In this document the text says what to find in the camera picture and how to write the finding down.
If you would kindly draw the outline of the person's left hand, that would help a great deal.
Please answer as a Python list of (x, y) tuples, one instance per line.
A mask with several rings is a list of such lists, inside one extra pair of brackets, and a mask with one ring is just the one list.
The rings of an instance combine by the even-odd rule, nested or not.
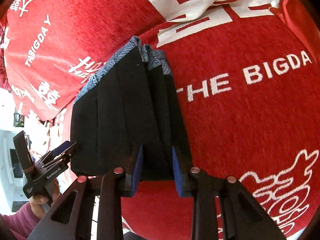
[[(61, 195), (59, 182), (57, 179), (53, 180), (53, 185), (54, 185), (54, 190), (52, 194), (52, 199), (53, 199), (52, 205), (57, 201), (57, 199)], [(42, 206), (44, 204), (47, 204), (47, 202), (48, 202), (48, 198), (40, 194), (36, 194), (29, 199), (31, 210), (37, 218), (41, 219), (45, 216), (46, 211), (43, 209)]]

